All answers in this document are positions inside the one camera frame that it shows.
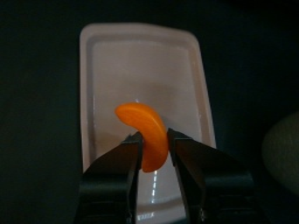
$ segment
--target round object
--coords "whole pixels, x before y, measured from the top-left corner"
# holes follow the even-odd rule
[[[264,159],[277,181],[299,195],[299,112],[285,118],[266,134]]]

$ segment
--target white tray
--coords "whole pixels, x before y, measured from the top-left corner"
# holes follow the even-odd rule
[[[212,107],[197,38],[150,24],[93,24],[81,34],[83,169],[137,132],[115,116],[125,102],[155,108],[167,127],[216,147]],[[138,223],[185,217],[174,168],[139,172]]]

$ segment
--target orange food piece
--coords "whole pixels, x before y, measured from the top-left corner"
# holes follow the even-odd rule
[[[143,171],[157,171],[163,166],[169,155],[167,132],[161,116],[151,107],[139,102],[130,102],[118,106],[117,116],[143,135]]]

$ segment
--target dark background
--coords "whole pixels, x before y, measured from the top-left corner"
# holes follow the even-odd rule
[[[261,145],[299,109],[298,1],[2,1],[0,223],[73,223],[81,182],[81,30],[145,22],[194,33],[218,148],[253,171],[273,223],[299,199],[272,178]]]

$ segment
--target orange slice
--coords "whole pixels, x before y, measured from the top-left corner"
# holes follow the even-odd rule
[[[161,116],[151,107],[139,102],[130,102],[118,106],[117,116],[143,135],[143,171],[157,171],[163,166],[169,155],[167,132]]]

